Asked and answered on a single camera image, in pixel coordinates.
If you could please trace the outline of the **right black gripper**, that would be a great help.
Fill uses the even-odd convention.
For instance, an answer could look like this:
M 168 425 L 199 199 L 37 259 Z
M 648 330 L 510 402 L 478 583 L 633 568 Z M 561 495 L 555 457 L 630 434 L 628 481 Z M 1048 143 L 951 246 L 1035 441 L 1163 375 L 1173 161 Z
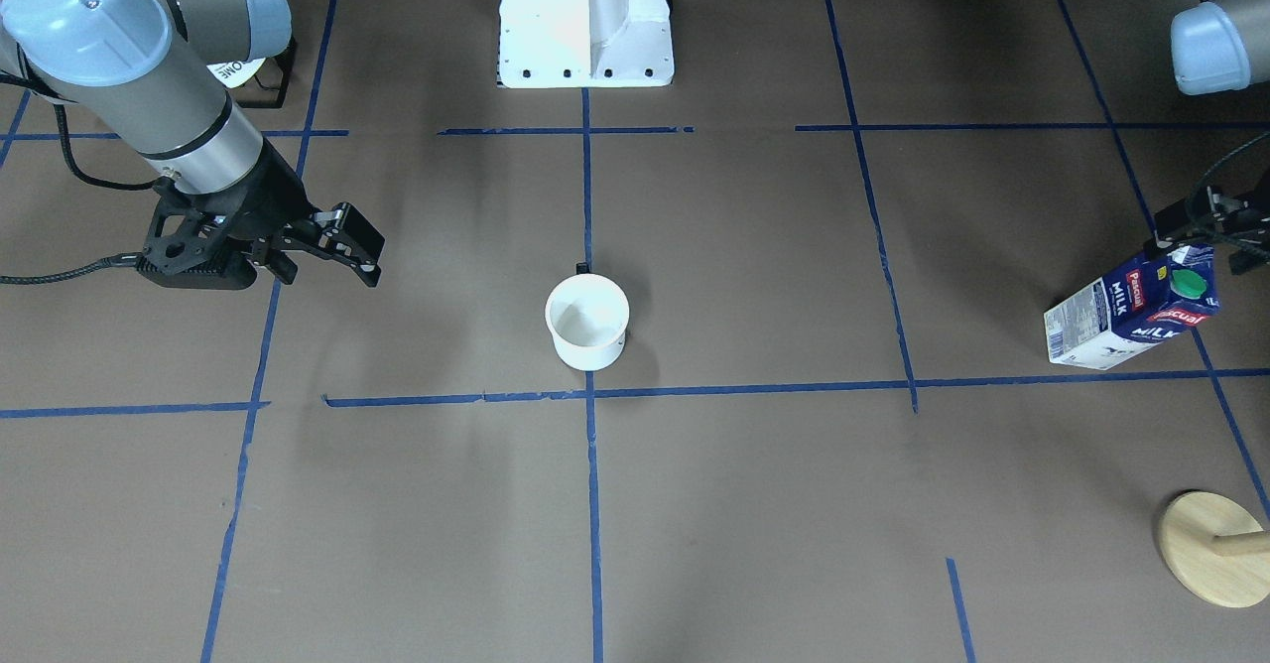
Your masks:
M 251 245 L 248 260 L 269 271 L 283 286 L 298 276 L 298 265 L 284 250 L 272 245 L 278 238 L 298 238 L 304 250 L 323 260 L 335 260 L 362 279 L 368 288 L 382 277 L 380 259 L 386 238 L 351 202 L 318 211 L 309 201 L 304 182 L 272 144 L 263 144 L 258 160 L 229 188 L 208 196 L 190 196 L 178 188 L 177 171 L 159 178 L 160 201 L 190 206 L 212 216 L 229 236 Z

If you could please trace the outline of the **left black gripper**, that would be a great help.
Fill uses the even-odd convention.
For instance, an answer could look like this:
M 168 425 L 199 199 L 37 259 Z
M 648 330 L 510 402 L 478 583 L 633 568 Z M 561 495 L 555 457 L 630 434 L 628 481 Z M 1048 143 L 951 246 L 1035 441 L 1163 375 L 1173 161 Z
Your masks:
M 1181 246 L 1233 248 L 1228 268 L 1240 277 L 1269 264 L 1267 197 L 1256 191 L 1226 196 L 1220 187 L 1196 187 L 1186 198 L 1153 215 L 1152 238 L 1144 243 L 1148 260 L 1161 259 Z

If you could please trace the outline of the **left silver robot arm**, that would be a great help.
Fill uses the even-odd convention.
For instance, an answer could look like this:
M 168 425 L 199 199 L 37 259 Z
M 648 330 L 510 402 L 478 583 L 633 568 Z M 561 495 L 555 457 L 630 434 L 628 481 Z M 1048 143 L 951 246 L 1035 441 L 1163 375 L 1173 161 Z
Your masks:
M 1173 17 L 1170 47 L 1175 84 L 1185 97 L 1210 97 L 1267 83 L 1269 0 L 1199 0 Z M 1267 144 L 1256 135 L 1226 152 L 1193 184 L 1187 196 L 1152 216 L 1148 257 L 1179 251 L 1181 246 L 1229 248 L 1226 257 L 1233 277 L 1267 265 L 1267 175 L 1241 194 L 1231 194 L 1218 174 L 1234 157 Z

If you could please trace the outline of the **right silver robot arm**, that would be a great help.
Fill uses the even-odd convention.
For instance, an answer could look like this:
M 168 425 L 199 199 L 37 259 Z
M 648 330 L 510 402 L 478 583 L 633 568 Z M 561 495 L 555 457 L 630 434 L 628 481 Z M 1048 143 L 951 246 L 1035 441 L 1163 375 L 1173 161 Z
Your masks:
M 292 283 L 292 255 L 305 251 L 377 286 L 382 234 L 348 202 L 318 210 L 213 72 L 282 58 L 291 46 L 287 0 L 3 0 L 3 83 L 55 109 L 69 170 L 91 187 L 157 198 L 141 250 L 3 283 L 130 268 L 165 288 L 241 291 L 258 271 Z M 99 117 L 155 178 L 135 185 L 83 171 L 69 146 L 67 105 Z

